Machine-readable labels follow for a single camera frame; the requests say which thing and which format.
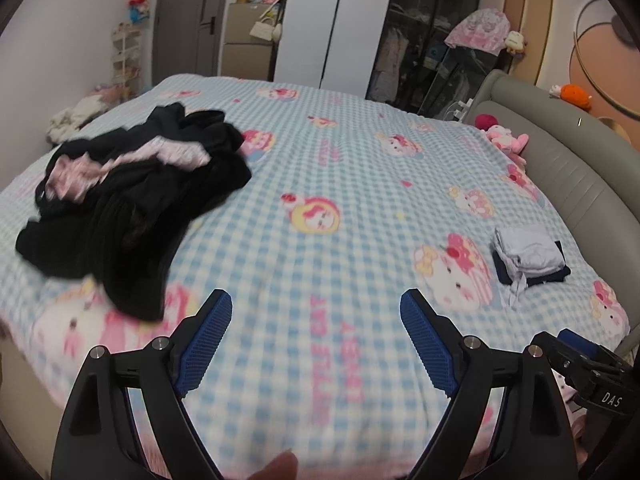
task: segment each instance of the white wardrobe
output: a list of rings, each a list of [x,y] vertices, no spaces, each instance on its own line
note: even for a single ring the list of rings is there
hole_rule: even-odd
[[[367,93],[389,0],[288,0],[275,82]]]

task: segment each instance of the upholstered headboard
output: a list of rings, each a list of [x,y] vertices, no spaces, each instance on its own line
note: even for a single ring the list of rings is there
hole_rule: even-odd
[[[582,256],[612,286],[640,341],[640,153],[599,120],[533,85],[491,72],[465,123],[494,115],[529,134],[527,175],[551,200]]]

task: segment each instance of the gray door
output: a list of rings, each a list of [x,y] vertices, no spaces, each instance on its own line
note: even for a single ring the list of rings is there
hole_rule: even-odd
[[[158,0],[152,81],[180,73],[216,75],[226,0]]]

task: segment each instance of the black garment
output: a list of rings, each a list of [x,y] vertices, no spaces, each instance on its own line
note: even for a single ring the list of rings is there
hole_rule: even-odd
[[[560,249],[560,253],[564,258],[564,253],[562,252],[562,245],[560,244],[560,240],[556,240],[554,242],[558,249]],[[511,285],[513,280],[507,273],[507,266],[504,264],[504,261],[500,258],[500,254],[497,251],[493,250],[491,256],[494,258],[495,272],[498,274],[498,280],[503,285]],[[547,274],[546,276],[537,276],[535,278],[527,278],[527,286],[533,285],[541,285],[542,283],[548,282],[564,282],[564,279],[571,274],[571,269],[568,265],[565,265],[562,269],[556,270],[556,272],[552,272],[551,274]]]
[[[224,112],[184,116],[175,103],[157,107],[145,123],[95,139],[64,142],[36,188],[40,221],[29,220],[16,250],[47,276],[92,274],[117,308],[143,320],[162,319],[169,266],[189,222],[243,187],[251,172],[236,151],[242,135],[224,123]],[[156,158],[113,168],[81,204],[48,200],[45,184],[61,155],[85,153],[101,164],[133,152],[155,136],[199,142],[211,160],[193,171]]]

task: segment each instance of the bedspread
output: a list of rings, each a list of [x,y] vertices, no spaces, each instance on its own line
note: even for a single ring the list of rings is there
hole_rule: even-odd
[[[221,471],[244,476],[292,448],[302,478],[392,478],[411,469],[447,405],[400,321],[407,289],[492,348],[520,352],[537,332],[570,328],[613,349],[628,332],[558,213],[479,130],[336,92],[179,75],[80,135],[174,101],[225,110],[254,177],[191,223],[163,322],[129,319],[91,278],[47,279],[15,253],[49,155],[0,193],[0,319],[61,406],[92,346],[140,348],[222,288],[233,318],[185,399]],[[495,226],[533,223],[561,241],[572,273],[510,308],[490,239]],[[493,396],[476,450],[498,405]],[[134,409],[138,419],[140,399]]]

